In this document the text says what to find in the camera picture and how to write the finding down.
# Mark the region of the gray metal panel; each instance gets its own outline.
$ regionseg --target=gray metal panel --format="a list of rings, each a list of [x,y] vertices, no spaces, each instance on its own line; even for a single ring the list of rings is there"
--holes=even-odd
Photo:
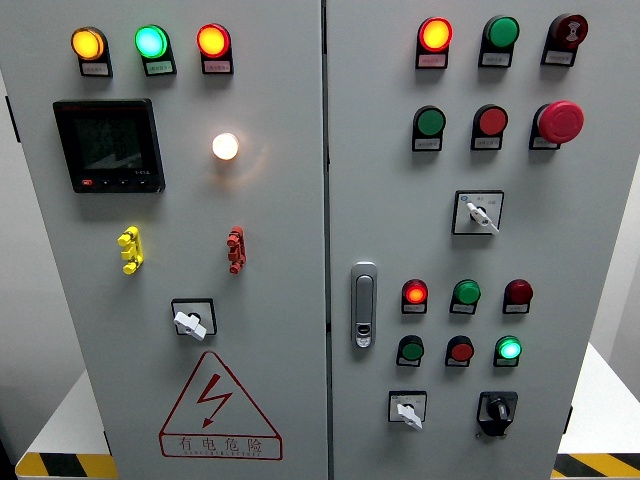
[[[3,1],[1,10],[0,64],[121,478],[326,478],[320,3]],[[200,72],[195,35],[209,22],[231,34],[232,77]],[[176,76],[145,77],[133,37],[147,23],[168,32]],[[79,74],[69,38],[86,25],[107,36],[113,79]],[[51,104],[140,97],[153,101],[166,191],[74,194]],[[222,165],[211,140],[225,131],[240,153]],[[146,258],[126,277],[116,240],[131,224]],[[232,276],[225,242],[236,224],[248,261]],[[177,336],[176,297],[213,297],[218,335]],[[205,350],[280,433],[282,461],[161,456],[160,429]]]
[[[635,1],[357,2],[329,0],[333,412],[336,478],[549,478],[626,196],[640,151],[640,39]],[[540,67],[549,24],[586,16],[589,34],[573,68]],[[520,23],[513,65],[477,68],[494,15]],[[423,20],[453,25],[449,67],[414,70]],[[586,115],[559,151],[529,152],[538,107],[568,98]],[[484,104],[509,113],[502,151],[470,152],[471,121]],[[411,152],[416,110],[447,115],[444,149]],[[454,193],[501,189],[500,235],[452,237]],[[378,266],[376,345],[350,342],[350,268]],[[405,281],[422,278],[428,313],[402,316]],[[459,280],[482,289],[477,314],[448,312]],[[503,316],[506,284],[525,278],[531,313]],[[420,368],[396,367],[398,341],[420,335]],[[447,342],[468,335],[468,369],[446,368]],[[520,366],[495,369],[499,337],[523,342]],[[387,423],[389,390],[426,390],[424,430]],[[505,439],[476,438],[479,394],[516,391]]]

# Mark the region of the green push button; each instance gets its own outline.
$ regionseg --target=green push button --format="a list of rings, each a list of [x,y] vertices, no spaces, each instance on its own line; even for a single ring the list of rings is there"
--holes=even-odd
[[[423,135],[437,135],[444,128],[444,114],[435,108],[425,110],[418,117],[418,130]]]
[[[415,362],[416,360],[421,359],[422,355],[424,355],[424,348],[422,345],[417,343],[410,343],[405,345],[402,349],[403,358],[410,362]]]
[[[460,303],[471,305],[480,299],[480,287],[475,280],[463,280],[453,289],[453,295]]]
[[[498,48],[513,45],[520,34],[520,26],[515,18],[499,17],[491,22],[487,31],[489,41]]]

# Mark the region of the white switch knob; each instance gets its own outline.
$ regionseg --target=white switch knob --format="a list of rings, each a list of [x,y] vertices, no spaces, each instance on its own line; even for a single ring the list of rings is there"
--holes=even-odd
[[[187,335],[191,335],[196,340],[204,340],[207,334],[207,329],[200,325],[200,319],[195,315],[185,315],[182,312],[178,312],[173,319],[173,323],[184,328]]]
[[[476,221],[478,225],[484,228],[488,228],[492,235],[497,235],[500,233],[498,227],[494,225],[493,220],[491,220],[489,216],[484,213],[484,211],[476,207],[471,202],[467,203],[467,208],[471,212],[471,217]]]
[[[422,421],[420,420],[420,417],[415,414],[413,408],[398,404],[398,415],[400,415],[402,420],[404,420],[404,423],[410,427],[413,427],[416,430],[422,430]]]

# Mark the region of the lightning bolt symbol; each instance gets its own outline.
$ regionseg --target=lightning bolt symbol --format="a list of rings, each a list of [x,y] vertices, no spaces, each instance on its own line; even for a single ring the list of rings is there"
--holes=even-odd
[[[218,405],[218,408],[215,409],[215,411],[211,414],[211,416],[204,419],[204,422],[202,423],[202,428],[207,428],[209,425],[213,423],[212,418],[216,416],[216,413],[218,413],[218,411],[222,408],[222,406],[225,403],[227,403],[227,400],[229,400],[229,397],[233,395],[233,392],[230,392],[230,393],[223,393],[222,395],[216,395],[215,397],[207,397],[207,395],[209,395],[209,392],[211,392],[211,390],[213,390],[213,387],[215,387],[216,384],[218,383],[218,380],[220,380],[220,375],[216,373],[213,375],[213,377],[211,377],[211,380],[209,380],[209,383],[207,384],[206,388],[203,390],[202,394],[200,395],[200,398],[198,399],[197,403],[206,403],[206,402],[212,402],[213,400],[218,400],[220,398],[222,399],[222,401],[220,402],[220,405]]]

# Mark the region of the green indicator light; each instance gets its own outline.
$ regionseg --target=green indicator light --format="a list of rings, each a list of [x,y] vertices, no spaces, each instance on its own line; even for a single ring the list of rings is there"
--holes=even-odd
[[[489,41],[496,47],[504,48],[513,44],[520,34],[518,22],[511,17],[500,17],[489,27]]]
[[[456,285],[453,295],[460,303],[471,305],[480,299],[480,287],[475,280],[463,280]]]
[[[136,32],[136,48],[146,58],[159,58],[167,51],[167,36],[160,27],[147,25]]]
[[[402,348],[402,356],[409,361],[416,361],[422,358],[424,350],[417,343],[410,343]]]
[[[498,353],[500,354],[500,356],[502,358],[506,358],[507,360],[513,360],[514,358],[517,358],[522,352],[520,340],[512,336],[502,337],[500,340],[498,340],[496,348],[498,349]]]
[[[436,135],[444,128],[444,115],[438,110],[425,110],[418,118],[418,130],[424,135]]]

